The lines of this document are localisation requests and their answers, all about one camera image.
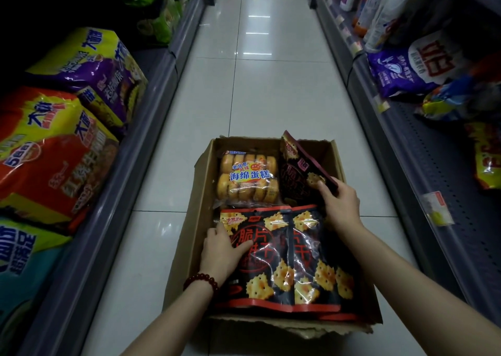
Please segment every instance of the person's right hand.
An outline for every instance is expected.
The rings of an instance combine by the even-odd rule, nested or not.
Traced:
[[[357,192],[339,179],[332,178],[338,184],[337,198],[323,182],[318,182],[318,190],[325,201],[327,217],[334,225],[336,232],[349,231],[356,226],[363,225],[360,220],[360,199],[357,197]]]

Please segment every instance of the red beaded bracelet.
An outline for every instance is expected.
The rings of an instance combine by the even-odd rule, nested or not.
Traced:
[[[208,283],[210,283],[210,286],[212,286],[212,289],[214,290],[214,295],[219,292],[219,287],[217,286],[217,282],[214,280],[214,278],[204,273],[197,273],[196,275],[187,278],[186,282],[184,283],[183,290],[186,290],[188,286],[190,286],[190,284],[196,280],[207,281]]]

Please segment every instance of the hand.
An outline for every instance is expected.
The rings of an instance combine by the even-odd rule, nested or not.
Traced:
[[[204,240],[200,273],[213,277],[217,285],[221,286],[253,243],[254,241],[247,240],[234,248],[222,223],[219,223],[217,228],[209,228]]]
[[[318,189],[325,201],[327,217],[340,234],[363,224],[360,220],[360,199],[357,197],[357,192],[339,179],[334,178],[334,180],[338,184],[337,198],[323,182],[318,182]]]

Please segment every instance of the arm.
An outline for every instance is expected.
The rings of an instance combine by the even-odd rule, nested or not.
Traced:
[[[471,356],[499,352],[501,329],[368,231],[360,220],[360,200],[355,190],[337,182],[338,198],[319,183],[329,221],[426,354]]]
[[[204,241],[200,272],[213,277],[217,285],[221,286],[252,244],[252,240],[249,240],[233,248],[221,223],[217,229],[209,228]],[[206,281],[194,281],[129,345],[122,356],[180,355],[211,299],[212,286]]]

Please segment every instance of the person's left hand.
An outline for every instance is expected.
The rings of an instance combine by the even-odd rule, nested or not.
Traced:
[[[222,223],[217,228],[209,228],[204,240],[200,273],[208,274],[216,280],[218,286],[222,286],[253,243],[254,241],[247,240],[234,248]]]

